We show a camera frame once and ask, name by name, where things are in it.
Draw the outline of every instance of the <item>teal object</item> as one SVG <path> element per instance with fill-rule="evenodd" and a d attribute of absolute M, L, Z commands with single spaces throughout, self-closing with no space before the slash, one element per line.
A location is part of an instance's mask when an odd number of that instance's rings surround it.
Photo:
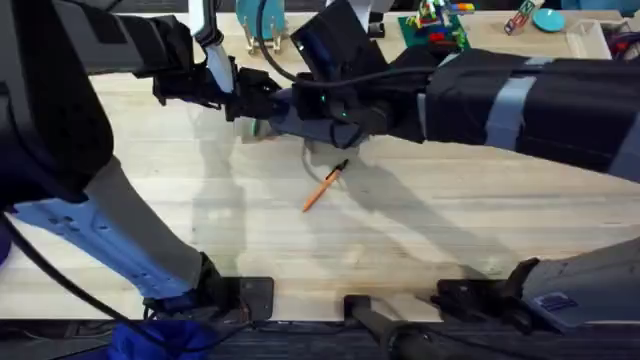
<path fill-rule="evenodd" d="M 564 29 L 564 16 L 558 11 L 540 9 L 533 14 L 533 23 L 546 32 L 558 32 Z"/>
<path fill-rule="evenodd" d="M 251 36 L 258 36 L 256 24 L 258 20 L 258 4 L 257 0 L 237 0 L 236 16 L 238 22 L 244 24 L 246 22 Z M 273 40 L 273 31 L 271 25 L 274 25 L 276 33 L 282 34 L 285 31 L 284 20 L 284 0 L 267 0 L 264 7 L 264 15 L 262 17 L 262 35 L 265 40 Z"/>

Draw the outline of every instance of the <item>wooden tabletop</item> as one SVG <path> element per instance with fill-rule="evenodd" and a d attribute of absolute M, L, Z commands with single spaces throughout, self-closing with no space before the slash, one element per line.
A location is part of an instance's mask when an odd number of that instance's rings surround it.
<path fill-rule="evenodd" d="M 567 54 L 558 34 L 501 34 L 509 14 L 465 16 L 472 45 Z M 290 28 L 308 16 L 288 16 Z M 584 16 L 619 17 L 569 13 Z M 404 44 L 388 21 L 380 45 L 393 59 Z M 240 65 L 268 68 L 247 54 L 234 15 L 219 16 L 219 24 Z M 305 68 L 288 41 L 276 58 L 292 72 Z M 429 293 L 438 279 L 505 277 L 522 259 L 567 257 L 640 234 L 640 185 L 623 180 L 492 148 L 385 136 L 359 149 L 317 144 L 309 152 L 292 136 L 255 142 L 242 136 L 247 121 L 234 126 L 222 112 L 180 101 L 163 108 L 149 80 L 108 75 L 93 83 L 113 125 L 115 154 L 138 192 L 222 274 L 272 276 L 274 319 L 338 320 L 343 295 L 367 293 L 399 316 L 435 320 L 437 311 L 413 294 Z M 351 163 L 340 180 L 303 214 L 318 179 L 345 158 Z M 20 229 L 73 281 L 141 317 L 142 299 L 127 281 L 62 239 Z M 102 317 L 16 249 L 0 268 L 0 318 Z"/>

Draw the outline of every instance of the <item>gray panel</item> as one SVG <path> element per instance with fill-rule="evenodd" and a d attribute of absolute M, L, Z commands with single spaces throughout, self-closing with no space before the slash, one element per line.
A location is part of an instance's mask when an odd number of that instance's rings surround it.
<path fill-rule="evenodd" d="M 142 57 L 119 19 L 117 21 L 127 42 L 103 44 L 98 41 L 89 19 L 78 5 L 64 1 L 54 1 L 54 4 L 87 72 L 135 72 L 144 68 Z"/>
<path fill-rule="evenodd" d="M 640 321 L 640 238 L 540 262 L 524 283 L 523 300 L 561 328 Z"/>
<path fill-rule="evenodd" d="M 544 65 L 553 58 L 530 58 L 525 65 Z M 511 78 L 500 89 L 489 112 L 486 124 L 485 145 L 506 150 L 516 149 L 520 127 L 524 125 L 523 110 L 529 90 L 535 84 L 535 77 Z"/>
<path fill-rule="evenodd" d="M 373 4 L 371 5 L 371 11 L 373 12 L 379 12 L 379 13 L 386 13 L 389 10 L 391 10 L 391 6 L 393 6 L 393 3 L 395 2 L 395 0 L 372 0 Z"/>
<path fill-rule="evenodd" d="M 21 203 L 16 217 L 62 236 L 134 284 L 142 296 L 183 295 L 200 278 L 198 251 L 182 242 L 136 193 L 113 158 L 87 186 L 89 200 Z"/>
<path fill-rule="evenodd" d="M 422 135 L 427 138 L 427 95 L 426 90 L 425 94 L 418 94 L 418 116 L 420 119 L 420 127 L 422 128 Z"/>

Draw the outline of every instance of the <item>pen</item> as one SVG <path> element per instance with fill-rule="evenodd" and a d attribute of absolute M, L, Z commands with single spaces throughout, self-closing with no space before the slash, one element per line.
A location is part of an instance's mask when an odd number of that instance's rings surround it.
<path fill-rule="evenodd" d="M 302 212 L 307 212 L 307 210 L 309 210 L 311 206 L 315 204 L 315 202 L 320 198 L 320 196 L 322 196 L 324 191 L 327 190 L 329 186 L 331 186 L 331 183 L 336 181 L 338 176 L 340 176 L 340 173 L 344 170 L 345 167 L 347 167 L 348 163 L 349 163 L 349 159 L 336 165 L 336 167 L 334 167 L 333 170 L 331 170 L 331 172 L 329 173 L 329 175 L 327 175 L 327 177 L 324 179 L 322 184 L 320 184 L 320 186 L 316 188 L 313 194 L 311 194 L 311 196 L 307 198 L 307 202 L 304 204 L 304 207 L 302 208 Z"/>

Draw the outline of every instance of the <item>colorful toy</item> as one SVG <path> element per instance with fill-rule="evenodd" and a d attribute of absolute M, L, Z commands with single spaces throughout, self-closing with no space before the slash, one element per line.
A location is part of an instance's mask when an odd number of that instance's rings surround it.
<path fill-rule="evenodd" d="M 426 38 L 435 44 L 456 43 L 461 49 L 466 49 L 470 47 L 469 40 L 458 16 L 474 12 L 473 4 L 451 4 L 448 0 L 422 0 L 418 6 L 418 13 L 406 18 L 405 26 L 411 27 L 414 37 Z"/>
<path fill-rule="evenodd" d="M 522 29 L 529 22 L 529 18 L 534 10 L 539 9 L 544 0 L 524 0 L 518 8 L 518 12 L 504 25 L 504 32 L 513 35 L 516 30 Z"/>

